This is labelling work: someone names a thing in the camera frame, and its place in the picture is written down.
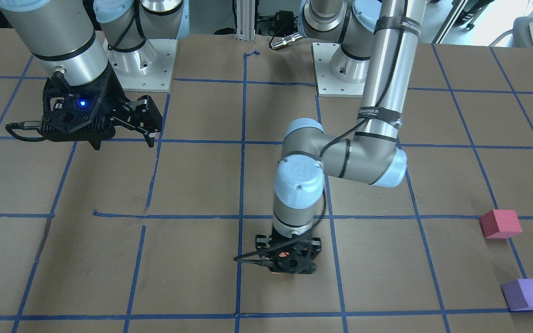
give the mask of white mounting plate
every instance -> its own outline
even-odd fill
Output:
[[[361,97],[365,83],[350,84],[343,82],[330,71],[330,59],[340,47],[338,43],[312,43],[314,70],[318,83],[318,94],[324,97]]]
[[[170,91],[172,82],[172,72],[174,71],[174,60],[176,59],[176,46],[178,40],[175,39],[150,39],[152,45],[160,54],[160,66],[156,72],[145,74],[144,76],[126,76],[114,71],[125,91],[148,91],[154,93],[167,93]],[[108,42],[104,40],[106,50]]]

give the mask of purple cube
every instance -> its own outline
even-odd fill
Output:
[[[501,286],[509,310],[533,310],[533,278],[520,278]]]

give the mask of cube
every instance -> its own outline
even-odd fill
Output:
[[[533,310],[533,278],[520,278],[501,286],[512,311]]]
[[[509,209],[493,209],[480,217],[485,238],[509,238],[521,234],[518,214]]]

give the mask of light blue joint cap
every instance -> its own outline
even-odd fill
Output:
[[[324,189],[322,164],[303,154],[292,154],[279,162],[275,177],[275,194],[293,209],[315,204]]]
[[[49,2],[50,0],[0,0],[0,8],[12,12],[29,12]]]
[[[94,0],[96,21],[105,24],[118,19],[133,5],[133,0]]]
[[[381,3],[378,0],[355,0],[353,2],[353,13],[357,21],[371,32],[376,29],[380,11]]]
[[[314,128],[319,129],[322,133],[324,133],[324,128],[316,120],[313,120],[312,118],[298,118],[292,121],[289,124],[289,126],[287,126],[285,137],[287,137],[292,131],[298,130],[303,127],[314,127]]]
[[[300,35],[307,37],[305,35],[305,30],[303,28],[303,8],[305,6],[305,0],[302,0],[302,4],[300,5],[300,13],[297,17],[297,31],[300,33]]]
[[[396,149],[394,159],[384,174],[373,183],[374,186],[380,187],[397,187],[404,179],[406,173],[406,153],[402,149]]]
[[[180,20],[180,28],[178,28],[178,34],[176,39],[187,38],[190,33],[190,9],[188,8],[188,0],[184,0],[182,4],[182,19]]]

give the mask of gray floor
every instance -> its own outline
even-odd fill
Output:
[[[533,278],[533,49],[420,44],[406,179],[327,180],[315,274],[231,260],[270,230],[288,123],[355,122],[359,99],[317,95],[310,47],[192,35],[152,94],[156,148],[119,131],[95,152],[2,131],[39,118],[46,73],[0,30],[0,332],[533,332],[500,288]],[[497,207],[524,232],[485,240]]]

